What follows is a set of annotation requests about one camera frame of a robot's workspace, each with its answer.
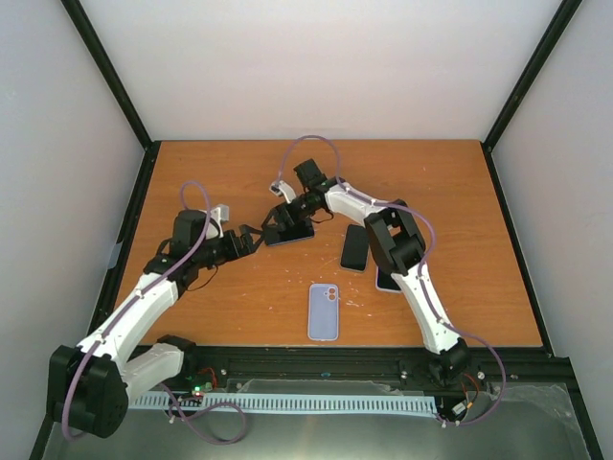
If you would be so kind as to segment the lavender plain phone case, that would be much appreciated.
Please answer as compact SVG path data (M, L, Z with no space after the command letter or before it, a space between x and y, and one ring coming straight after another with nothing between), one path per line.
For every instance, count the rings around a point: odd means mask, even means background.
M313 341L335 341L339 336L339 288L313 284L308 293L307 337Z

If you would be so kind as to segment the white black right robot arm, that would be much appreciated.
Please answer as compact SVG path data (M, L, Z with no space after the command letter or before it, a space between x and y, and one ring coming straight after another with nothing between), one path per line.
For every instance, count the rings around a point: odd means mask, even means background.
M267 224L279 233L296 229L324 210L362 225L379 271L392 277L416 317L431 379L448 385L468 366L468 347L455 330L429 274L428 248L416 223L416 213L402 200L383 201L355 189L341 178L328 178L309 159L295 168L303 187L294 189L277 178L269 191L283 203L269 213Z

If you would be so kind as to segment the blue-edged black phone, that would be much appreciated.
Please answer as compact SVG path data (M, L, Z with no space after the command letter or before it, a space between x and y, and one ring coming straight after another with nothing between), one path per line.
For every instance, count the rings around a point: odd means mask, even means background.
M280 230L277 225L265 225L262 230L264 243L267 246L299 242L315 236L313 223L310 219L301 221L296 226L286 230Z

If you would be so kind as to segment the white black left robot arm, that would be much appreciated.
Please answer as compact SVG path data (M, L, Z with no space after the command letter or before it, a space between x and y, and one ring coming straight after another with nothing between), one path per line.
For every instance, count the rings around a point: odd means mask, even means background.
M166 380L193 383L199 374L195 344L161 337L133 353L153 324L186 293L201 269L218 268L257 251L263 232L243 224L226 230L229 209L183 210L122 304L76 346L60 346L50 358L47 413L69 441L85 433L113 434L130 404Z

